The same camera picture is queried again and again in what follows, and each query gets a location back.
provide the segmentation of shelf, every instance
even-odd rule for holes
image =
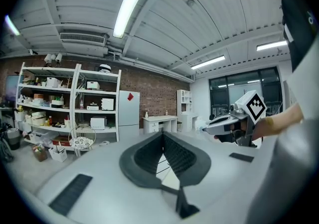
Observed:
[[[77,133],[94,133],[92,132],[92,130],[87,130],[84,127],[79,127],[76,130]],[[102,133],[115,133],[116,132],[116,128],[115,127],[106,127],[104,130],[95,130],[96,134],[102,134]]]
[[[103,110],[85,110],[85,109],[75,109],[74,112],[77,113],[96,113],[96,114],[115,114],[116,111],[103,111]]]
[[[39,91],[60,91],[60,92],[67,92],[67,93],[71,92],[71,89],[67,89],[67,88],[49,88],[49,87],[43,87],[43,86],[27,85],[23,83],[19,83],[19,87],[32,88]]]
[[[71,130],[69,128],[61,128],[61,127],[53,127],[53,126],[38,126],[38,125],[33,125],[29,124],[30,126],[36,127],[36,128],[42,128],[46,130],[52,130],[52,131],[57,131],[57,132],[65,132],[69,133]]]
[[[24,67],[26,70],[34,75],[48,76],[48,77],[73,77],[75,69],[71,68],[56,68],[56,67]]]
[[[104,82],[111,82],[116,83],[118,81],[119,75],[116,74],[107,74],[102,72],[96,71],[87,71],[87,70],[80,70],[80,75],[84,75],[87,80],[93,81],[104,81]]]
[[[63,109],[63,108],[34,106],[34,105],[25,104],[25,103],[18,103],[18,105],[19,105],[19,106],[24,106],[24,107],[36,108],[36,109],[57,111],[57,112],[70,112],[70,109]]]
[[[87,95],[116,95],[116,92],[108,92],[108,91],[94,91],[94,90],[76,90],[77,93],[84,93]]]

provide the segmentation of white tabletop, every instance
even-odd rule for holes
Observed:
[[[147,118],[143,117],[146,121],[155,122],[155,121],[163,121],[163,120],[170,120],[170,119],[177,119],[177,116],[171,115],[164,115],[164,116],[149,116]]]

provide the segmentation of black mesh panel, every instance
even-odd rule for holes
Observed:
[[[164,155],[175,175],[179,177],[196,162],[196,156],[177,142],[164,135]]]

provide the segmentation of white desk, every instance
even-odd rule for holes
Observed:
[[[163,130],[166,132],[177,132],[177,116],[150,116],[144,119],[144,134],[158,132],[159,123],[163,122]]]

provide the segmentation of hand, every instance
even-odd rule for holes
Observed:
[[[257,122],[256,124],[256,128],[255,128],[255,131],[254,131],[254,134],[253,134],[253,138],[252,140],[256,140],[260,137],[263,137],[263,136],[266,136],[267,134],[269,134],[269,132],[273,132],[273,129],[272,129],[272,125],[273,125],[273,122],[272,122],[272,119],[271,118],[263,118],[261,119],[259,122]],[[235,128],[235,125],[234,124],[231,124],[230,125],[230,129],[231,130],[234,130]],[[247,128],[247,120],[242,120],[240,122],[240,129],[242,131],[246,131],[246,128]]]

